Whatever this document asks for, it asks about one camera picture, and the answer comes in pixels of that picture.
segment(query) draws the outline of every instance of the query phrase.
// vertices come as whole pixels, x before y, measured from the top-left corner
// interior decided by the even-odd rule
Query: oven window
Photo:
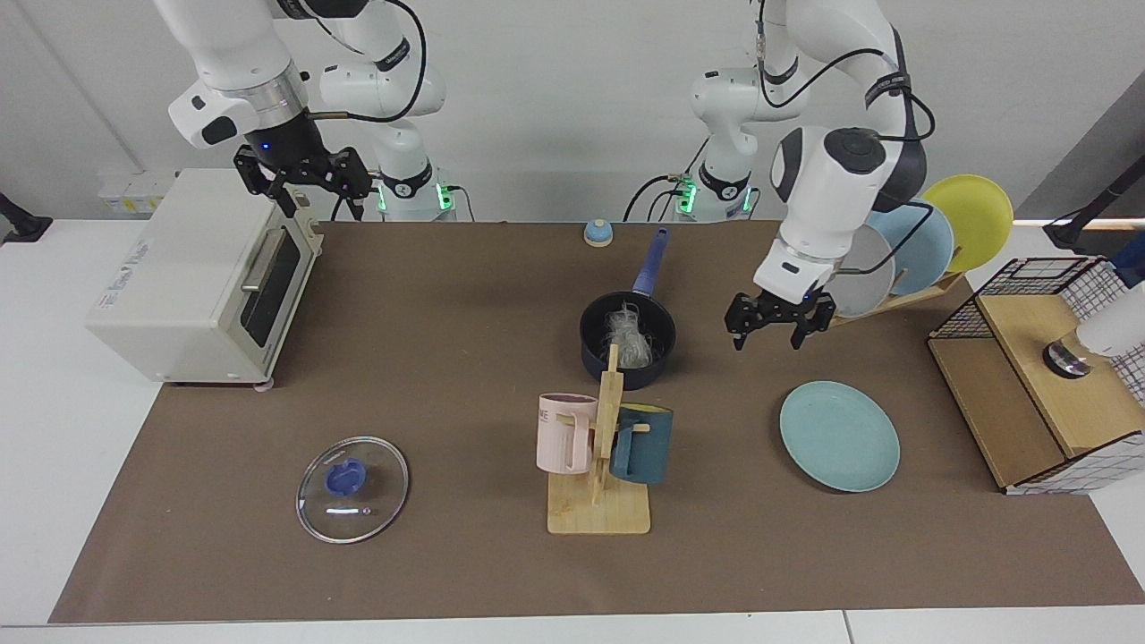
[[[294,278],[294,272],[301,260],[302,256],[298,251],[298,244],[287,233],[282,248],[278,249],[278,254],[275,256],[274,267],[270,269],[266,285],[262,286],[261,291],[251,293],[246,298],[246,306],[243,307],[239,322],[251,335],[251,339],[260,347],[267,346],[270,329],[275,325],[275,320],[278,319],[278,312],[286,299],[286,291],[290,290],[291,280]]]

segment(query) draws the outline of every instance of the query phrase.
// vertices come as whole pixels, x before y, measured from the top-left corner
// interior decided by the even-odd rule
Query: white plate
[[[843,258],[840,268],[867,269],[891,254],[891,244],[868,225],[855,231],[851,252]],[[835,298],[835,314],[839,317],[859,317],[878,308],[894,284],[894,258],[870,275],[836,275],[823,288]]]

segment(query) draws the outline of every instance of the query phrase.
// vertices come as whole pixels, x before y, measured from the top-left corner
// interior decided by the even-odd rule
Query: cable
[[[704,148],[708,147],[708,142],[711,141],[711,140],[712,140],[712,138],[709,134],[708,138],[704,139],[704,142],[700,144],[700,149],[696,150],[696,156],[692,157],[692,160],[688,162],[688,167],[684,168],[684,173],[685,174],[692,172],[692,166],[696,165],[696,162],[700,160],[700,155],[704,154]]]
[[[671,197],[672,195],[679,196],[682,194],[684,193],[681,193],[680,190],[672,189],[672,190],[664,190],[663,193],[656,195],[656,197],[652,201],[652,205],[648,206],[648,217],[645,218],[645,221],[652,221],[652,212],[656,210],[656,204],[660,203],[661,197]],[[668,206],[669,204],[672,203],[672,199],[669,199],[668,202],[669,202],[668,204],[664,204],[664,212],[660,213],[660,219],[657,221],[664,221],[664,214],[668,213]]]
[[[458,190],[465,194],[465,206],[469,210],[469,221],[476,223],[477,218],[473,215],[473,199],[469,197],[469,191],[465,189],[465,186],[445,186],[445,189],[450,191]]]
[[[426,30],[421,25],[421,19],[418,17],[417,13],[414,13],[409,5],[402,2],[402,0],[385,0],[385,1],[389,2],[390,5],[394,5],[398,9],[402,9],[403,11],[409,14],[409,16],[413,18],[413,25],[417,26],[418,29],[418,42],[421,47],[421,62],[418,68],[418,83],[417,85],[413,86],[413,94],[410,95],[410,102],[405,103],[405,107],[393,116],[376,117],[376,116],[356,115],[353,112],[311,112],[310,120],[352,119],[352,120],[364,120],[366,123],[394,123],[395,120],[405,118],[405,115],[410,113],[410,110],[412,110],[413,105],[418,102],[418,97],[421,95],[421,85],[425,83],[426,79],[426,58],[428,57],[428,53],[426,52]]]
[[[812,76],[811,79],[807,80],[807,83],[803,84],[803,87],[796,89],[795,94],[791,94],[790,96],[788,96],[788,99],[785,101],[783,101],[782,103],[773,103],[772,100],[771,100],[771,97],[767,96],[767,86],[764,85],[764,81],[765,81],[764,65],[759,65],[759,86],[760,86],[760,88],[763,88],[764,101],[767,101],[767,104],[771,105],[772,108],[775,108],[775,109],[785,108],[789,104],[791,104],[791,101],[795,101],[796,99],[798,99],[800,94],[803,94],[804,92],[807,91],[808,87],[811,87],[812,85],[814,85],[814,83],[816,80],[819,80],[820,78],[822,78],[824,73],[827,73],[828,71],[830,71],[831,69],[834,69],[836,65],[838,65],[843,61],[846,61],[847,58],[853,58],[853,57],[862,55],[862,54],[874,54],[876,56],[884,56],[884,57],[886,56],[885,52],[883,52],[882,49],[875,49],[872,47],[864,47],[862,49],[855,49],[854,52],[847,52],[846,54],[843,54],[842,56],[839,56],[839,57],[835,58],[834,61],[827,63],[827,65],[824,65],[823,69],[816,71],[814,73],[814,76]]]
[[[350,47],[349,42],[346,42],[346,41],[345,41],[345,40],[342,40],[341,38],[338,38],[337,36],[334,36],[334,32],[330,31],[330,28],[329,28],[329,26],[326,26],[326,25],[325,25],[325,24],[324,24],[324,23],[322,22],[322,18],[319,18],[319,17],[315,16],[315,18],[314,18],[314,22],[318,23],[318,26],[321,26],[321,28],[322,28],[322,31],[325,31],[325,32],[326,32],[326,36],[329,36],[330,38],[333,38],[333,39],[334,39],[334,42],[337,42],[337,44],[341,45],[342,47],[346,47],[347,49],[349,49],[350,52],[354,52],[355,54],[357,54],[357,55],[360,55],[360,56],[364,56],[364,55],[365,55],[365,53],[364,53],[364,52],[362,52],[362,50],[360,50],[360,49],[355,49],[354,47]]]
[[[763,24],[763,15],[764,15],[764,3],[760,2],[759,3],[759,16],[760,16],[759,21],[760,21],[760,24]],[[834,61],[827,63],[827,65],[824,65],[823,69],[816,71],[807,80],[807,83],[804,83],[803,87],[796,89],[795,94],[791,94],[790,96],[788,96],[788,99],[785,101],[780,102],[780,103],[773,103],[771,96],[767,95],[767,85],[765,84],[766,78],[764,76],[764,73],[765,73],[764,72],[764,65],[763,65],[763,63],[760,63],[759,64],[759,87],[760,87],[761,93],[764,95],[764,101],[766,101],[767,104],[771,105],[774,109],[785,108],[792,101],[795,101],[796,99],[798,99],[799,95],[803,94],[808,87],[811,87],[816,80],[819,80],[820,78],[822,78],[823,74],[827,73],[829,70],[831,70],[835,66],[839,65],[844,61],[846,61],[848,58],[853,58],[854,56],[859,56],[861,54],[874,54],[876,56],[881,56],[881,57],[884,57],[884,58],[886,57],[886,53],[885,52],[883,52],[882,49],[875,49],[874,47],[864,47],[862,49],[855,49],[853,52],[847,52],[846,54],[843,54],[842,56],[839,56],[839,57],[835,58]],[[919,99],[918,96],[915,96],[914,93],[910,92],[909,88],[903,88],[903,89],[900,89],[900,91],[903,94],[906,94],[906,96],[910,101],[910,103],[913,103],[915,105],[918,105],[918,108],[921,110],[923,110],[923,113],[926,115],[926,119],[930,121],[930,129],[927,129],[927,132],[925,134],[919,134],[917,136],[892,136],[892,135],[879,134],[878,135],[878,140],[879,141],[900,142],[900,143],[911,143],[911,142],[925,141],[926,139],[930,139],[931,135],[934,134],[934,128],[938,125],[937,121],[934,120],[934,112],[931,111],[930,107],[927,107],[926,103],[924,103],[922,101],[922,99]]]
[[[932,134],[934,134],[934,127],[938,125],[934,121],[934,112],[930,111],[930,108],[926,107],[926,103],[924,103],[923,100],[919,99],[918,96],[915,96],[909,89],[903,89],[903,92],[907,94],[907,99],[909,99],[913,104],[918,105],[919,109],[923,110],[923,113],[926,115],[926,119],[930,120],[931,124],[930,129],[926,131],[926,134],[919,134],[917,136],[890,136],[886,134],[879,134],[878,135],[879,141],[898,141],[901,143],[914,143],[918,141],[925,141],[926,139],[930,139]]]
[[[338,203],[334,204],[334,210],[330,211],[330,220],[331,221],[334,221],[334,220],[338,219],[338,209],[342,207],[342,202],[345,202],[345,201],[346,201],[346,197],[338,197]]]
[[[711,135],[709,135],[706,139],[704,139],[704,142],[700,144],[700,149],[696,150],[696,155],[694,157],[692,157],[690,162],[688,162],[688,167],[684,168],[684,174],[688,174],[688,173],[692,172],[692,167],[696,165],[697,160],[700,160],[700,155],[702,155],[704,152],[704,148],[708,147],[708,142],[711,141],[711,140],[712,140]],[[681,181],[677,181],[676,182],[676,189],[677,190],[679,190],[681,186],[684,186],[684,183]],[[677,196],[682,195],[682,194],[684,194],[682,191],[678,193]],[[656,221],[664,221],[664,217],[668,215],[668,209],[671,205],[672,205],[672,199],[668,199],[668,202],[664,203],[664,210],[660,211],[660,219],[657,219]]]
[[[910,241],[910,237],[915,236],[915,233],[917,233],[918,229],[923,227],[923,223],[926,223],[926,220],[930,219],[930,215],[934,214],[934,206],[925,202],[907,202],[907,205],[924,207],[926,209],[926,214],[924,214],[922,219],[918,220],[918,223],[915,223],[915,227],[911,228],[909,233],[907,233],[907,236],[903,237],[902,241],[899,242],[898,245],[895,245],[891,250],[891,253],[884,257],[883,261],[879,261],[878,264],[866,270],[859,270],[858,268],[844,268],[839,270],[839,275],[870,275],[871,273],[878,270],[884,265],[886,265],[887,261],[891,261],[891,258],[898,254],[898,252],[902,249],[902,246],[907,245],[907,242]]]
[[[752,193],[756,194],[757,198],[756,198],[756,203],[751,204],[751,211],[748,212],[748,221],[751,221],[751,218],[756,214],[756,206],[758,206],[759,202],[763,201],[763,199],[759,199],[758,197],[761,197],[763,194],[764,194],[764,191],[760,190],[759,188],[752,188],[751,190],[748,190],[748,198],[749,199],[751,198],[751,194]]]
[[[629,215],[632,214],[632,206],[637,205],[637,199],[640,198],[640,195],[642,195],[645,190],[652,188],[653,186],[660,183],[661,181],[671,181],[671,180],[672,180],[671,174],[661,174],[660,176],[653,176],[652,179],[646,181],[645,184],[637,190],[637,194],[632,195],[632,201],[629,202],[629,207],[624,209],[624,219],[622,219],[621,221],[629,220]]]

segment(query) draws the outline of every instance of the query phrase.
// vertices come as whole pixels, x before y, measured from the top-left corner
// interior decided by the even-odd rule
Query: wall outlet
[[[177,172],[143,172],[103,176],[100,199],[113,214],[126,219],[147,219],[163,203]]]

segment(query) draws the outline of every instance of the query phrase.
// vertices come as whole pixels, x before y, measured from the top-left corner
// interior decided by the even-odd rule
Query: small blue object
[[[332,496],[349,496],[362,489],[363,485],[365,465],[357,458],[347,458],[326,472],[326,492]]]
[[[593,219],[584,227],[584,241],[590,246],[602,249],[613,243],[613,225],[603,219]]]
[[[886,413],[861,391],[831,382],[798,387],[780,410],[783,446],[819,482],[870,492],[899,469],[899,434]]]

